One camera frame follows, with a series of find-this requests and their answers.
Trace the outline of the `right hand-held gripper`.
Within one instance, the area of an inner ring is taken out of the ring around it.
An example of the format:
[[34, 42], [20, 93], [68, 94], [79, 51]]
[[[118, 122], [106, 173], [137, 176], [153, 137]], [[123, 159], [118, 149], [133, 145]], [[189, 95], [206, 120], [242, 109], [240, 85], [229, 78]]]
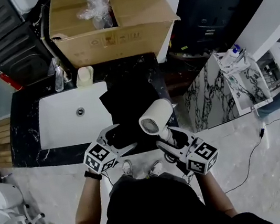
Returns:
[[187, 129], [173, 126], [169, 130], [172, 133], [173, 146], [163, 141], [156, 142], [156, 146], [165, 153], [167, 159], [176, 160], [177, 167], [185, 175], [190, 172], [207, 174], [217, 162], [219, 150], [201, 138], [195, 138]]

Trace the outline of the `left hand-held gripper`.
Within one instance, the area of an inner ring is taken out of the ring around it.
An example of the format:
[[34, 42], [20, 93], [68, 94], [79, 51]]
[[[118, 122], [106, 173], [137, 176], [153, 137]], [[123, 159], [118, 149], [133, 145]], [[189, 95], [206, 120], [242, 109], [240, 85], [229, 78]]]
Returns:
[[83, 163], [96, 174], [101, 174], [113, 168], [118, 158], [121, 158], [137, 146], [137, 143], [130, 144], [123, 148], [112, 146], [111, 150], [111, 148], [106, 145], [109, 143], [109, 140], [114, 137], [114, 130], [119, 125], [120, 124], [113, 124], [103, 129], [97, 141], [91, 143], [84, 152]]

